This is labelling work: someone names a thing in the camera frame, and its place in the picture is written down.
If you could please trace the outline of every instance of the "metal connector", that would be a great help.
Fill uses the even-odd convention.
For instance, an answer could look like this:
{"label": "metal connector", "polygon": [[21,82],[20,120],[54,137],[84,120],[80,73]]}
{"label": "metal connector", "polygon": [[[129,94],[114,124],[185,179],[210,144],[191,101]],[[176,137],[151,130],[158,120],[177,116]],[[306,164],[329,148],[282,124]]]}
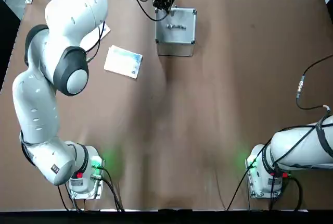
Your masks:
{"label": "metal connector", "polygon": [[303,86],[304,86],[304,79],[305,79],[305,75],[302,75],[302,78],[298,84],[298,88],[297,88],[297,94],[296,94],[296,98],[298,99],[301,95]]}
{"label": "metal connector", "polygon": [[100,181],[102,179],[102,176],[101,175],[91,175],[90,178]]}

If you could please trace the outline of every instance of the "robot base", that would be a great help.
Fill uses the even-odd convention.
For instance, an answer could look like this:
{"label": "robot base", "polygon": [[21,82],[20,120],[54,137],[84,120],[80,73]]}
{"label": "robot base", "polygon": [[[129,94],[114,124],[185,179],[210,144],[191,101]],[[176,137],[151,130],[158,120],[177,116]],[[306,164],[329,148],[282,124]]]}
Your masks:
{"label": "robot base", "polygon": [[69,190],[72,199],[93,200],[100,199],[103,191],[103,181],[94,180],[92,175],[103,177],[103,170],[93,168],[95,166],[104,167],[105,161],[98,155],[92,146],[86,146],[88,150],[88,164],[82,178],[69,180]]}
{"label": "robot base", "polygon": [[[245,168],[248,169],[249,164],[248,160],[245,160]],[[258,177],[258,169],[257,167],[253,167],[248,171],[248,174],[246,176],[246,180],[248,180],[248,190],[249,195],[251,198],[271,198],[271,192],[265,192],[262,190],[261,183],[262,179]],[[272,194],[273,198],[279,197],[281,195],[281,190],[275,190]]]}

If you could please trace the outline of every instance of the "metal box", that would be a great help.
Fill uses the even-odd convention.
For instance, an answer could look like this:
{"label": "metal box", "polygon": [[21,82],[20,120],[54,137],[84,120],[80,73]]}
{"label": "metal box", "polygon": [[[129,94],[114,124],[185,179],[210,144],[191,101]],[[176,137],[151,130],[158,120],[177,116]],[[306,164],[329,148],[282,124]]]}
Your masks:
{"label": "metal box", "polygon": [[[165,16],[156,10],[156,19]],[[160,56],[192,56],[195,44],[197,11],[171,8],[170,14],[155,23],[155,41]]]}

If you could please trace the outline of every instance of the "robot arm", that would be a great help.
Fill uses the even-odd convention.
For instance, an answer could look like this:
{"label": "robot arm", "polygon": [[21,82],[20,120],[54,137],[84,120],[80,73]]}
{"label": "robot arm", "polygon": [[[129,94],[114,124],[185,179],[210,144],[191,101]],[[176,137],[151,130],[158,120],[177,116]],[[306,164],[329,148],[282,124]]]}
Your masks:
{"label": "robot arm", "polygon": [[[332,123],[333,116],[323,121],[323,125]],[[333,169],[333,127],[322,128],[325,134],[323,140],[319,140],[317,131],[313,130],[287,154],[316,124],[310,124],[309,128],[293,128],[277,132],[269,145],[259,144],[253,148],[251,155],[246,159],[247,168],[253,163],[249,168],[248,177],[252,197],[270,198],[272,183],[274,183],[272,196],[278,197],[281,194],[283,172]]]}
{"label": "robot arm", "polygon": [[[167,12],[174,0],[157,0]],[[34,27],[25,43],[27,71],[12,86],[20,140],[26,157],[54,185],[70,180],[78,193],[94,191],[92,164],[101,158],[91,146],[63,142],[57,136],[59,117],[55,93],[79,94],[88,82],[86,52],[81,40],[105,21],[107,0],[52,0],[45,9],[47,25]]]}

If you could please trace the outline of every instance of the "tabletop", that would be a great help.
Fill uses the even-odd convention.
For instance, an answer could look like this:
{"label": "tabletop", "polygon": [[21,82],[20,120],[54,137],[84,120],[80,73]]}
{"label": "tabletop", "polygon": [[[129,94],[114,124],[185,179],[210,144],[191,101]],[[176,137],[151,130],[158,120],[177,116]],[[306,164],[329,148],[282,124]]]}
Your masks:
{"label": "tabletop", "polygon": [[[1,211],[63,209],[57,188],[21,152],[11,92],[26,69],[25,36],[45,23],[48,1],[27,5],[0,94]],[[176,0],[198,13],[190,58],[157,55],[155,25],[135,1],[108,3],[110,33],[89,65],[87,87],[75,97],[57,93],[59,136],[99,150],[126,209],[224,209],[256,144],[323,114],[294,102],[304,69],[333,52],[324,0]],[[151,3],[143,6],[153,15]],[[143,55],[137,80],[104,70],[111,45]],[[308,75],[302,103],[333,105],[330,65]],[[294,175],[303,185],[302,208],[333,209],[331,171]],[[275,207],[293,209],[297,194],[290,185]],[[250,203],[268,207],[267,200]],[[102,200],[85,206],[114,208],[113,198],[105,188]],[[231,209],[247,207],[243,183]]]}

